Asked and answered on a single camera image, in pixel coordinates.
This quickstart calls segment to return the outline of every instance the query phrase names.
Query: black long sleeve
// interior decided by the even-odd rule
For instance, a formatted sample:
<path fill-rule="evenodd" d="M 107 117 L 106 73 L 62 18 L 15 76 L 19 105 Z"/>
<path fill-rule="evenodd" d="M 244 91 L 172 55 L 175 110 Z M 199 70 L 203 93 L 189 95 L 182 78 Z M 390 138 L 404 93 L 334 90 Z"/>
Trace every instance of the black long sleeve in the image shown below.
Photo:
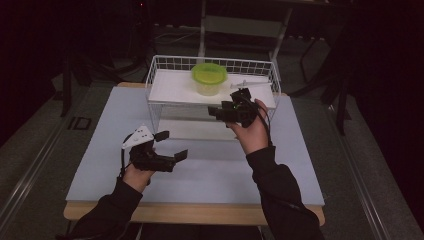
<path fill-rule="evenodd" d="M 305 208 L 296 179 L 275 162 L 275 147 L 246 156 L 261 194 L 262 209 L 276 239 L 324 239 L 316 215 Z"/>
<path fill-rule="evenodd" d="M 121 180 L 112 194 L 102 197 L 67 236 L 56 239 L 117 239 L 126 228 L 143 195 Z"/>

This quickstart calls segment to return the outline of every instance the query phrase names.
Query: person's left hand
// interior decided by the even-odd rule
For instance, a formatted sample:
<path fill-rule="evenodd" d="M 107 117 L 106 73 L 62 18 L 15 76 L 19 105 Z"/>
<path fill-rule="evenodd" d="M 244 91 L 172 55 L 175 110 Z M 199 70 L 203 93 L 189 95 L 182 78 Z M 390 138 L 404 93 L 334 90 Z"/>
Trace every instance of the person's left hand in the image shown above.
<path fill-rule="evenodd" d="M 154 171 L 141 171 L 130 164 L 125 171 L 123 181 L 139 193 L 142 193 L 154 174 Z"/>

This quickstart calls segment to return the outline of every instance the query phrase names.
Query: white shelf board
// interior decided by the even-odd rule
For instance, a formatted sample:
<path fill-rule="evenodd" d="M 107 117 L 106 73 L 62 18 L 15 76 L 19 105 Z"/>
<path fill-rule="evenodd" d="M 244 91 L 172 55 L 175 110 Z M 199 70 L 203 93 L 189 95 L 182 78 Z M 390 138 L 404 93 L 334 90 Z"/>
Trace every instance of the white shelf board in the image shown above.
<path fill-rule="evenodd" d="M 191 71 L 158 69 L 153 80 L 149 95 L 149 103 L 178 103 L 220 105 L 221 101 L 231 101 L 230 94 L 236 89 L 230 89 L 231 84 L 247 82 L 268 82 L 266 76 L 228 74 L 227 81 L 221 85 L 215 96 L 203 96 L 197 93 L 196 83 L 191 77 Z M 252 100 L 257 98 L 269 109 L 275 109 L 276 103 L 269 85 L 249 88 Z"/>

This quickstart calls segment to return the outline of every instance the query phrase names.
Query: metal rail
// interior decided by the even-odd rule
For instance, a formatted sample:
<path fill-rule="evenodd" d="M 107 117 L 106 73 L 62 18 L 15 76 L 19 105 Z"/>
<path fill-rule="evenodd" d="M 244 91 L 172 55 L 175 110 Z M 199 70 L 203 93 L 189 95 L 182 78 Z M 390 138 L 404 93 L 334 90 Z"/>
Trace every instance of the metal rail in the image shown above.
<path fill-rule="evenodd" d="M 73 107 L 70 109 L 68 114 L 56 124 L 55 128 L 50 133 L 43 147 L 40 149 L 25 174 L 22 175 L 18 183 L 15 185 L 15 188 L 7 199 L 6 204 L 2 207 L 0 211 L 0 239 L 4 238 L 11 221 L 16 216 L 16 213 L 19 211 L 31 191 L 35 181 L 44 169 L 62 131 L 68 126 L 77 106 L 79 106 L 82 102 L 86 93 L 87 88 L 78 88 L 74 96 Z"/>
<path fill-rule="evenodd" d="M 330 106 L 327 110 L 327 117 L 330 122 L 333 123 L 336 115 L 336 111 L 333 106 Z M 348 171 L 351 174 L 353 185 L 356 192 L 358 193 L 359 200 L 361 201 L 362 207 L 364 208 L 365 215 L 368 219 L 371 231 L 374 234 L 375 239 L 378 240 L 390 240 L 389 232 L 387 231 L 386 226 L 382 222 L 377 209 L 375 208 L 374 201 L 372 200 L 371 195 L 368 192 L 364 180 L 362 178 L 361 172 L 356 164 L 355 155 L 352 152 L 350 145 L 344 136 L 339 134 L 335 124 L 331 124 L 333 131 L 337 134 L 339 142 L 342 146 L 342 149 L 347 157 L 349 168 Z"/>

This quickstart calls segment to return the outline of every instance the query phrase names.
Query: wooden table edge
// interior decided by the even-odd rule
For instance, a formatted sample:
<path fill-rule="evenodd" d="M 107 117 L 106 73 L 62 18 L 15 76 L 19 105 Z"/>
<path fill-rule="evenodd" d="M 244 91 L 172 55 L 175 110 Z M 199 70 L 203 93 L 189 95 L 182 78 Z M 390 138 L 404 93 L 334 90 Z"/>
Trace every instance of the wooden table edge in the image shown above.
<path fill-rule="evenodd" d="M 97 202 L 68 201 L 64 216 L 77 221 L 91 211 Z M 324 225 L 322 206 L 306 205 Z M 185 224 L 267 225 L 259 204 L 192 204 L 192 203 L 140 203 L 131 221 Z"/>

